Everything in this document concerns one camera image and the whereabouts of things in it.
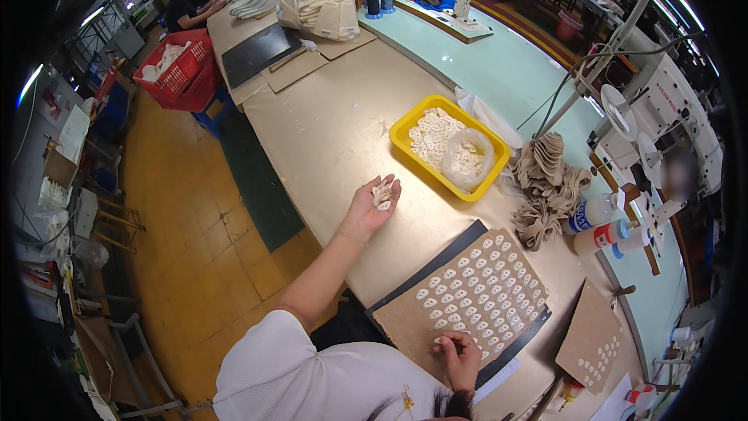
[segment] hand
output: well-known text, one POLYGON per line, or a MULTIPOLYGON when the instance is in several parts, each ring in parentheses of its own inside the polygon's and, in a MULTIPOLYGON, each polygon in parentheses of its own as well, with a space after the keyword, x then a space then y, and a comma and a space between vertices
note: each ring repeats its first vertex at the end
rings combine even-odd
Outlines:
POLYGON ((219 12, 222 8, 226 6, 226 2, 223 0, 217 0, 215 4, 211 5, 210 11, 213 13, 219 12))
POLYGON ((346 219, 340 225, 342 233, 359 239, 362 242, 368 242, 373 232, 387 223, 392 213, 395 212, 402 189, 400 188, 399 179, 395 180, 395 174, 388 175, 385 177, 385 180, 388 184, 392 184, 392 195, 388 199, 390 201, 389 209, 379 211, 374 206, 372 188, 379 186, 381 183, 381 176, 378 175, 376 179, 359 187, 353 195, 346 219))
POLYGON ((445 332, 441 344, 434 347, 436 353, 446 358, 446 378, 450 380, 452 391, 466 390, 472 394, 478 379, 482 352, 472 337, 465 332, 445 332), (457 353, 455 341, 462 345, 462 353, 457 353))

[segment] white shirt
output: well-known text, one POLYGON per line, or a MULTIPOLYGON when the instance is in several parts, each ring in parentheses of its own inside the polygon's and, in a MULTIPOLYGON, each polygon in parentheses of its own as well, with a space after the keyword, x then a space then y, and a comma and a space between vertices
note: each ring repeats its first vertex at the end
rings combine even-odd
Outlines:
POLYGON ((444 385, 387 345, 370 341, 317 351, 291 313, 274 310, 228 352, 216 380, 213 409, 221 421, 366 419, 392 399, 378 419, 396 419, 404 385, 415 405, 400 421, 433 416, 444 385))

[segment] red plastic basket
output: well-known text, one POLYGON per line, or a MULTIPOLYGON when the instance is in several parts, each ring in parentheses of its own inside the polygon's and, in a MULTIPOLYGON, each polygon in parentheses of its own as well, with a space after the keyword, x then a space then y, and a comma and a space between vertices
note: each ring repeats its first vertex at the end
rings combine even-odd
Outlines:
POLYGON ((195 75, 209 60, 212 60, 212 57, 213 46, 208 37, 208 30, 187 30, 180 33, 171 33, 145 59, 141 68, 136 71, 134 78, 154 98, 175 101, 195 75), (158 64, 164 55, 166 44, 184 46, 188 41, 192 42, 190 46, 172 62, 159 79, 155 82, 143 80, 143 67, 158 64))
POLYGON ((582 31, 584 28, 584 23, 565 13, 563 10, 559 12, 559 17, 559 23, 556 26, 556 36, 561 41, 572 42, 577 35, 577 31, 582 31))
POLYGON ((215 95, 215 89, 223 84, 223 81, 219 65, 211 58, 210 63, 203 67, 198 76, 173 101, 149 94, 164 109, 201 113, 207 108, 215 95))

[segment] light blue table surface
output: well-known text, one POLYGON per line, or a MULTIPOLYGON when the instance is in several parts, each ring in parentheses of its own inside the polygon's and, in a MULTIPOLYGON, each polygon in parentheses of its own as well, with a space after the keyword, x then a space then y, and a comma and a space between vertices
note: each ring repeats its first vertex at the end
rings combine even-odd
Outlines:
MULTIPOLYGON (((471 18, 491 27, 494 34, 471 44, 463 44, 401 10, 379 20, 368 20, 365 13, 361 9, 358 15, 364 27, 399 51, 417 57, 438 78, 451 80, 479 96, 512 127, 518 128, 525 140, 538 130, 547 104, 534 116, 530 115, 556 90, 566 74, 558 62, 536 45, 477 9, 471 10, 471 18)), ((571 93, 571 84, 567 83, 555 107, 560 107, 571 93)), ((567 163, 590 166, 586 140, 601 119, 593 104, 579 99, 556 123, 553 131, 563 136, 567 163)), ((583 197, 602 192, 610 192, 610 188, 600 175, 594 176, 583 197)), ((658 276, 652 276, 643 249, 626 253, 621 259, 615 258, 610 249, 605 251, 621 284, 637 286, 637 291, 628 296, 628 302, 650 376, 654 373, 651 360, 662 357, 673 322, 688 294, 680 250, 669 223, 665 226, 664 250, 664 255, 658 258, 661 272, 658 276)))

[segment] yellow tiled floor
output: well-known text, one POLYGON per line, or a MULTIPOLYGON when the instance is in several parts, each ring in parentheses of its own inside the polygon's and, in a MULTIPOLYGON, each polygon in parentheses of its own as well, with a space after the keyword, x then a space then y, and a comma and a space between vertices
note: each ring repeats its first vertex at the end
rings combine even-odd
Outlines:
MULTIPOLYGON (((219 141, 190 114, 163 110, 136 91, 120 173, 126 205, 140 211, 147 232, 129 256, 131 284, 156 361, 174 392, 194 405, 215 395, 224 355, 320 248, 304 230, 270 253, 219 141)), ((333 302, 318 325, 336 308, 333 302)))

